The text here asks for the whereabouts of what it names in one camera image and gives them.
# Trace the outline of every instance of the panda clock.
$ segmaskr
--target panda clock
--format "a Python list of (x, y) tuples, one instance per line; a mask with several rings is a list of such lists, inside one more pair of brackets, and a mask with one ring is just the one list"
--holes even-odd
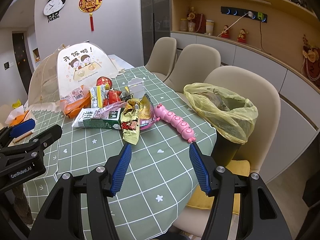
[(59, 18), (59, 11), (65, 5), (66, 0), (48, 0), (43, 9), (43, 14), (47, 16), (48, 22)]

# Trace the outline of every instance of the green checkered tablecloth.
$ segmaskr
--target green checkered tablecloth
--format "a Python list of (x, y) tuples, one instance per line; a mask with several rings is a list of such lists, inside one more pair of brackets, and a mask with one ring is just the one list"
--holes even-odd
[[(144, 79), (145, 91), (153, 104), (162, 103), (194, 129), (202, 153), (210, 155), (216, 141), (216, 130), (145, 67), (127, 70), (112, 80), (113, 87), (124, 91), (134, 76)], [(53, 94), (48, 102), (54, 99), (59, 99), (58, 93)], [(56, 123), (62, 126), (61, 139), (45, 150), (46, 173), (24, 184), (35, 218), (63, 173), (71, 172), (74, 176), (89, 173), (104, 165), (109, 157), (119, 154), (124, 142), (119, 130), (73, 129), (73, 120), (61, 113), (38, 111), (34, 115), (37, 124), (33, 136)], [(121, 191), (114, 198), (108, 198), (120, 239), (156, 237), (166, 232), (181, 213), (197, 186), (188, 149), (188, 142), (166, 122), (159, 121), (140, 132), (138, 144), (132, 146), (132, 159)], [(84, 233), (90, 240), (85, 194), (81, 196), (81, 205)]]

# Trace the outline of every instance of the yellow cushion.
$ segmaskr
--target yellow cushion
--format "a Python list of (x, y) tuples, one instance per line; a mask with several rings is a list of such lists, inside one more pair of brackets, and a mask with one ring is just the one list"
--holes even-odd
[[(234, 174), (248, 176), (250, 174), (250, 163), (248, 161), (232, 160), (226, 168)], [(214, 197), (208, 197), (198, 185), (195, 192), (191, 196), (187, 206), (199, 209), (211, 209)], [(239, 215), (240, 210), (240, 194), (235, 194), (233, 202), (233, 213)]]

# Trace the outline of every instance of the pink caterpillar toy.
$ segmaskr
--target pink caterpillar toy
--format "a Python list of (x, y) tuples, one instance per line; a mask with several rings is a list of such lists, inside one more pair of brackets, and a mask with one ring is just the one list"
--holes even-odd
[(174, 128), (177, 128), (177, 131), (181, 133), (182, 138), (188, 140), (188, 143), (196, 141), (196, 138), (194, 137), (195, 132), (190, 128), (189, 124), (180, 116), (176, 116), (175, 113), (169, 112), (162, 104), (155, 107), (155, 116), (170, 123)]

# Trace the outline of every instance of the white plastic holder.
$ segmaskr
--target white plastic holder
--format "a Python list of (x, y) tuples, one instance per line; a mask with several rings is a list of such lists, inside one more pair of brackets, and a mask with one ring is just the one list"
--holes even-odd
[(128, 82), (128, 89), (134, 98), (142, 99), (144, 96), (144, 80), (142, 78), (133, 78)]

